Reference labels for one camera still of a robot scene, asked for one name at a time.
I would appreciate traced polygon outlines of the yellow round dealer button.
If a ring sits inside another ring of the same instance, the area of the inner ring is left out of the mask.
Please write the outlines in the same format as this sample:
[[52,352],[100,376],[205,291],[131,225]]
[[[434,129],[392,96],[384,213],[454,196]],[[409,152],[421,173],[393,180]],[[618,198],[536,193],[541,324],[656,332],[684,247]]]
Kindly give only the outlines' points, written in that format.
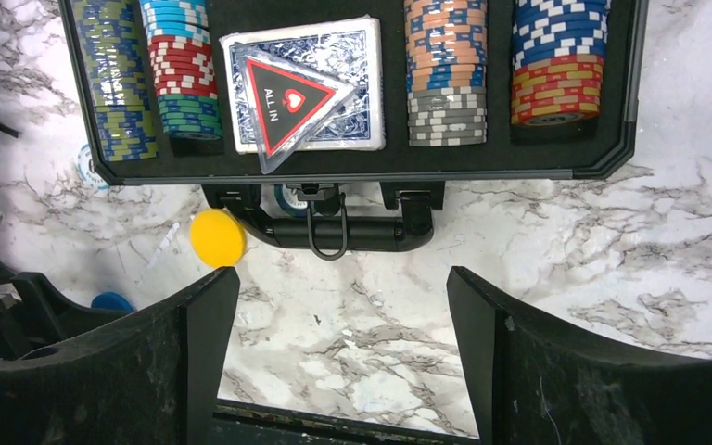
[[247,250],[244,228],[226,210],[198,213],[190,224],[189,239],[199,259],[212,268],[235,266]]

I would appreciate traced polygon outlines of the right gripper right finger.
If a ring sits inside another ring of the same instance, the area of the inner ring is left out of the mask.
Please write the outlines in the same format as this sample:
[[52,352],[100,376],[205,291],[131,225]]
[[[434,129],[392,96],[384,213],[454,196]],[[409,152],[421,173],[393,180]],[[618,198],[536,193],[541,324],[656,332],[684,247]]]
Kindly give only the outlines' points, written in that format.
[[603,337],[455,266],[451,319],[483,444],[712,444],[712,360]]

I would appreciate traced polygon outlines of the red triangle card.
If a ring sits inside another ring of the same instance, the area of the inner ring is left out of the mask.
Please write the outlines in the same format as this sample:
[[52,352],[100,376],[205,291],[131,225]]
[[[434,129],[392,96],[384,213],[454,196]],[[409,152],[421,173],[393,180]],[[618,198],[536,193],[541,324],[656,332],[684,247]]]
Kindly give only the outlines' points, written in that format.
[[234,44],[261,172],[270,174],[322,128],[357,87],[248,44]]

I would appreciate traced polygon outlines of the white chip marked ten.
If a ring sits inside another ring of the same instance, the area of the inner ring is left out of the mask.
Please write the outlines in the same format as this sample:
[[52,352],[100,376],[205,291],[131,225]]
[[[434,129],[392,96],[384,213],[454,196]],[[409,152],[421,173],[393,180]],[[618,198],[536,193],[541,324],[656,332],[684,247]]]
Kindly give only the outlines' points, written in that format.
[[91,149],[88,144],[81,147],[77,157],[77,171],[84,185],[94,190],[107,190],[108,183],[96,172]]

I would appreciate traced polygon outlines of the dark teal chip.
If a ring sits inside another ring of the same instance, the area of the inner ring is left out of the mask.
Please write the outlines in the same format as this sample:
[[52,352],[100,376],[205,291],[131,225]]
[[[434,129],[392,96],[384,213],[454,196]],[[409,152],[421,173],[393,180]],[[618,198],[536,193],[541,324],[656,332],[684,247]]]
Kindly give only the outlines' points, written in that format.
[[275,184],[273,196],[277,206],[289,217],[305,218],[307,216],[308,203],[300,200],[294,189],[288,188],[285,184]]

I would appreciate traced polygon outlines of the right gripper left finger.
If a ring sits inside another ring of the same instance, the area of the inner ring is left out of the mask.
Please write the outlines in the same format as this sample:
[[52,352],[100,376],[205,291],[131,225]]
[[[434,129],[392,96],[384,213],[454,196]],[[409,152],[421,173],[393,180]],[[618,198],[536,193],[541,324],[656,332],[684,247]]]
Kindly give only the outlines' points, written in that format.
[[0,361],[0,444],[204,444],[240,280],[221,268],[141,311]]

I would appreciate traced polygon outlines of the blue round button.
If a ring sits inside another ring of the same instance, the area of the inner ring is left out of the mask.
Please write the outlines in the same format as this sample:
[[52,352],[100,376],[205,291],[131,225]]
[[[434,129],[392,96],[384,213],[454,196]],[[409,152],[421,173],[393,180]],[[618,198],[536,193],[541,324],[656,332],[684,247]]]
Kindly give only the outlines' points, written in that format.
[[102,292],[95,296],[90,307],[92,309],[117,311],[117,312],[134,312],[133,304],[122,294],[117,292]]

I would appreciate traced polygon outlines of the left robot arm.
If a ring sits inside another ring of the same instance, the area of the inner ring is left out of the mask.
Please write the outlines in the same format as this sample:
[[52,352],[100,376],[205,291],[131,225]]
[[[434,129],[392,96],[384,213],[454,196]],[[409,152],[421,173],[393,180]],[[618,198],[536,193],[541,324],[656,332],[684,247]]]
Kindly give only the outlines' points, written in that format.
[[113,292],[96,296],[88,306],[80,305],[44,274],[14,273],[0,263],[0,359],[22,358],[133,311],[129,301]]

